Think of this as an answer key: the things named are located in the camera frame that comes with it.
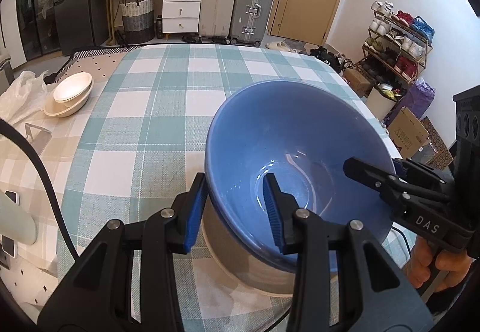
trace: red shoe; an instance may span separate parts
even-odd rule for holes
[[[397,64],[395,64],[394,69],[398,73],[402,73],[404,71],[405,67],[407,66],[406,65],[407,61],[408,61],[408,58],[406,58],[406,57],[403,57],[403,56],[398,57]]]
[[[417,69],[418,65],[415,62],[413,62],[411,59],[406,59],[406,66],[403,70],[402,76],[405,77],[408,82],[410,82],[417,77]]]
[[[413,23],[413,16],[402,10],[398,11],[396,15],[393,15],[392,18],[407,27],[410,27]]]

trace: smartphone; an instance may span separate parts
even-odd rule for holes
[[[5,191],[5,195],[10,198],[14,203],[20,205],[20,198],[18,194],[13,191]],[[9,254],[12,258],[17,257],[17,242],[12,240],[11,238],[2,235],[2,242],[1,247],[3,252]]]

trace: green and white tablecloth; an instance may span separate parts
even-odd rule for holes
[[[342,98],[374,126],[392,157],[399,157],[360,98],[314,57],[254,47],[145,46],[127,53],[110,77],[75,153],[61,210],[77,249],[85,249],[109,219],[141,221],[171,206],[203,171],[208,127],[223,101],[249,84],[273,79],[303,81]],[[390,233],[384,246],[404,264],[407,252],[398,234]],[[57,251],[61,278],[73,259],[61,238]],[[192,252],[176,255],[174,263],[187,332],[263,330],[290,304],[232,281],[212,259],[201,231]],[[136,258],[136,318],[139,265]],[[279,325],[284,328],[285,321]]]

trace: wicker basket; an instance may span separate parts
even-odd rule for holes
[[[121,5],[123,30],[129,44],[147,42],[155,36],[153,0],[135,0]]]

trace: silver aluminum suitcase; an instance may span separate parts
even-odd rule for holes
[[[234,1],[202,0],[200,3],[198,36],[227,38],[229,36]]]
[[[268,23],[273,0],[235,0],[233,5],[230,39],[260,46]]]

